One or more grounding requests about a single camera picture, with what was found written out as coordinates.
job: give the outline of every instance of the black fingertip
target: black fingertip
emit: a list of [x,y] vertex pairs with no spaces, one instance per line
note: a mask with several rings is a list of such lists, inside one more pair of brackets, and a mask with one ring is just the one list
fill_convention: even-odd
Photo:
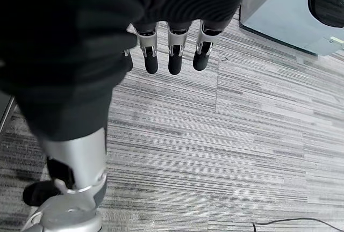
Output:
[[145,57],[145,67],[148,73],[155,74],[157,72],[157,57],[148,53]]
[[209,56],[207,56],[206,53],[201,52],[201,54],[197,54],[197,52],[195,52],[193,57],[193,68],[197,71],[204,70],[208,64],[208,59]]
[[130,52],[127,56],[123,53],[123,60],[125,61],[127,72],[130,72],[133,69],[133,60],[131,58]]

